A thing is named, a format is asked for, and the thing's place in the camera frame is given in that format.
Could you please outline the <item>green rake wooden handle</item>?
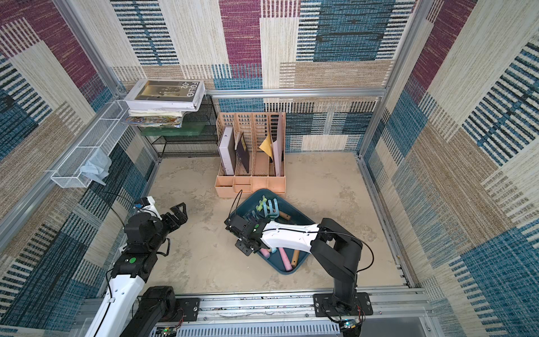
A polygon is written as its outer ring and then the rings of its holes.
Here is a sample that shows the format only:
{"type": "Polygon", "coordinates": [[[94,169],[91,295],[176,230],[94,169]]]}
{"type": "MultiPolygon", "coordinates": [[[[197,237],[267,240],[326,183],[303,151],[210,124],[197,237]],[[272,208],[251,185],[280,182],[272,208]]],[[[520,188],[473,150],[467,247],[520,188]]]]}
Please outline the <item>green rake wooden handle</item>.
{"type": "Polygon", "coordinates": [[[292,260],[291,260],[291,266],[292,268],[296,268],[297,265],[298,265],[298,260],[299,260],[299,256],[300,256],[300,251],[299,250],[295,250],[293,252],[293,257],[292,257],[292,260]]]}

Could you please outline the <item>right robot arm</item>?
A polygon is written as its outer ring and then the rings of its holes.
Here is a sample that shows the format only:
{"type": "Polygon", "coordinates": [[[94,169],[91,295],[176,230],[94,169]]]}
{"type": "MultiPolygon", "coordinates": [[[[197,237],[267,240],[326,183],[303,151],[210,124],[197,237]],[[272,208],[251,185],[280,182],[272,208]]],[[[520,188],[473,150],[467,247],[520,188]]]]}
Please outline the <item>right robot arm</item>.
{"type": "Polygon", "coordinates": [[[292,249],[312,255],[334,280],[331,305],[339,311],[356,305],[359,261],[364,243],[331,218],[306,226],[289,225],[270,219],[246,220],[233,214],[225,228],[237,238],[246,256],[262,249],[292,249]]]}

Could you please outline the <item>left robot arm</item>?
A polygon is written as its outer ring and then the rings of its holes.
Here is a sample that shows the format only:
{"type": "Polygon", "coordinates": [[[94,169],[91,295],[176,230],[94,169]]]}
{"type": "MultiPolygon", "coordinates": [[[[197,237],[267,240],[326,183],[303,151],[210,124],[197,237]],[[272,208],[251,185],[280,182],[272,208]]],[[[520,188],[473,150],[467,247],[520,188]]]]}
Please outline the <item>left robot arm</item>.
{"type": "Polygon", "coordinates": [[[126,246],[107,276],[107,290],[87,336],[149,336],[162,319],[177,313],[172,286],[150,287],[142,296],[163,244],[171,245],[168,235],[188,221],[184,203],[160,214],[153,197],[134,202],[136,213],[124,226],[126,246]]]}

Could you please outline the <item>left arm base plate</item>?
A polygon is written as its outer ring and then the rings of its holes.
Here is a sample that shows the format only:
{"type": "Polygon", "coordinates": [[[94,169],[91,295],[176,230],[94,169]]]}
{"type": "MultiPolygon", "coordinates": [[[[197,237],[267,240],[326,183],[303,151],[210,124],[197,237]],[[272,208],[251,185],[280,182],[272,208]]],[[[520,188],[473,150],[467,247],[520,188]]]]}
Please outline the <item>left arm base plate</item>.
{"type": "Polygon", "coordinates": [[[170,322],[196,322],[201,299],[198,297],[177,298],[170,322]]]}

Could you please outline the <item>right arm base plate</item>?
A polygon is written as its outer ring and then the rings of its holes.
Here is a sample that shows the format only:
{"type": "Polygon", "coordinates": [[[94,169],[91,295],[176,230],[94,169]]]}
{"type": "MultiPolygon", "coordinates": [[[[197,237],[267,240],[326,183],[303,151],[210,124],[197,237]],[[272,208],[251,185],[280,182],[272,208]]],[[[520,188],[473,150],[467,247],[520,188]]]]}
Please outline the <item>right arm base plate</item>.
{"type": "Polygon", "coordinates": [[[359,313],[365,316],[373,315],[371,299],[366,292],[357,292],[350,303],[337,300],[330,293],[315,293],[312,298],[317,317],[357,317],[359,313]]]}

